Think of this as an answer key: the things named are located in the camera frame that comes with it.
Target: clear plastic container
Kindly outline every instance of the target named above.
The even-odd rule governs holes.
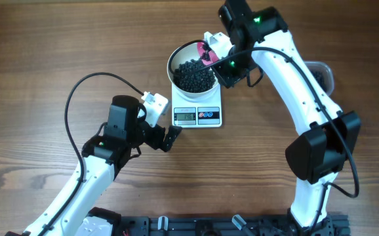
[[[331,68],[323,62],[305,62],[309,70],[319,71],[323,75],[323,82],[327,87],[327,95],[331,95],[334,91],[334,75]]]

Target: brown wood grain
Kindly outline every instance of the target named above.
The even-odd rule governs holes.
[[[171,52],[223,31],[223,1],[0,5],[0,235],[21,232],[70,177],[76,157],[63,114],[72,86],[108,71],[170,97]],[[353,235],[379,235],[379,1],[249,1],[277,7],[304,60],[335,74],[332,98],[363,127],[355,148],[361,194],[331,191],[329,212],[348,214]],[[79,148],[106,121],[111,97],[139,97],[115,79],[86,81],[70,109]],[[296,138],[269,79],[222,89],[224,125],[182,132],[171,152],[142,146],[96,206],[128,216],[284,214],[295,176],[285,148]],[[161,125],[170,124],[170,113]],[[348,165],[336,183],[352,190]]]

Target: white scale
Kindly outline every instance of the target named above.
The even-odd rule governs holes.
[[[172,124],[182,128],[212,128],[222,126],[222,96],[220,85],[208,93],[190,98],[172,86]]]

